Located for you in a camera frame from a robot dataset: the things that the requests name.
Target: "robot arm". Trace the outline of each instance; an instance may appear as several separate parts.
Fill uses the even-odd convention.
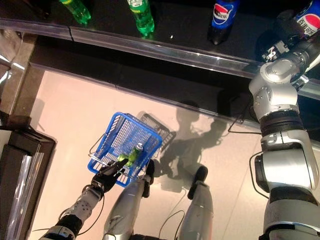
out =
[[[260,240],[315,240],[320,236],[320,206],[311,193],[318,165],[297,104],[299,80],[317,58],[320,39],[301,42],[264,64],[249,90],[260,122],[263,154],[255,158],[257,184],[270,193]]]
[[[127,159],[105,166],[92,178],[76,202],[68,208],[58,223],[51,227],[40,240],[74,240],[79,234],[86,219],[92,213],[93,208],[116,183],[121,175]]]

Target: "plastic basket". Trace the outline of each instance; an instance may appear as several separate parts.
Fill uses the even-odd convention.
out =
[[[116,162],[120,154],[129,155],[138,143],[143,144],[142,154],[131,167],[124,166],[125,171],[116,182],[120,186],[127,186],[138,176],[161,146],[162,138],[154,129],[131,114],[115,113],[98,148],[91,155],[88,169],[96,174],[102,166]]]

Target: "black shelf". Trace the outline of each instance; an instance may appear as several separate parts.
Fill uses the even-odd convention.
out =
[[[308,0],[243,0],[231,34],[218,46],[207,40],[213,1],[151,0],[155,32],[142,37],[125,0],[83,0],[91,12],[87,26],[78,24],[57,0],[49,1],[48,19],[37,17],[21,0],[0,2],[0,28],[107,47],[207,70],[252,78],[260,66],[258,37],[283,10],[296,11]]]

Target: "tiled floor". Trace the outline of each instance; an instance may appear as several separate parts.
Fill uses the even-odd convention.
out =
[[[191,179],[188,175],[181,175],[177,165],[183,163],[187,166],[187,172],[192,172],[201,163],[209,169],[206,183],[213,198],[212,239],[258,239],[263,229],[267,200],[252,187],[248,161],[252,154],[261,149],[259,135],[228,134],[229,124],[220,119],[98,83],[46,72],[32,111],[31,124],[38,131],[55,138],[57,146],[30,240],[37,240],[44,234],[44,231],[34,230],[55,225],[59,214],[70,207],[83,186],[90,183],[93,173],[87,169],[89,149],[105,131],[115,112],[134,116],[145,112],[176,132],[171,147],[164,156],[158,156],[162,164],[170,163],[170,168],[166,168],[166,174],[155,178],[150,197],[141,200],[135,233],[158,237],[160,227],[170,213],[188,209],[190,200],[185,196],[188,191],[185,189],[189,188]],[[172,179],[167,174],[181,178]],[[121,191],[120,186],[115,186],[106,194],[100,219],[90,231],[77,239],[102,239],[104,222]],[[100,202],[83,230],[93,223],[101,206]],[[180,219],[178,214],[171,218],[160,237],[172,240]]]

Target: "green soda bottle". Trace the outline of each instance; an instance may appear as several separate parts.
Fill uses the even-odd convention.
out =
[[[91,19],[90,12],[81,0],[60,0],[60,2],[73,14],[78,23],[86,25]]]
[[[130,152],[126,166],[131,167],[132,164],[134,164],[135,161],[140,157],[143,150],[144,150],[144,147],[142,143],[138,143]]]
[[[117,158],[117,160],[119,161],[119,162],[121,162],[121,161],[123,161],[123,160],[125,160],[125,159],[128,159],[128,155],[126,155],[126,154],[124,154],[124,153],[121,153],[119,156],[118,156],[118,158]]]
[[[155,30],[148,0],[127,0],[133,13],[136,27],[142,35],[147,36]]]

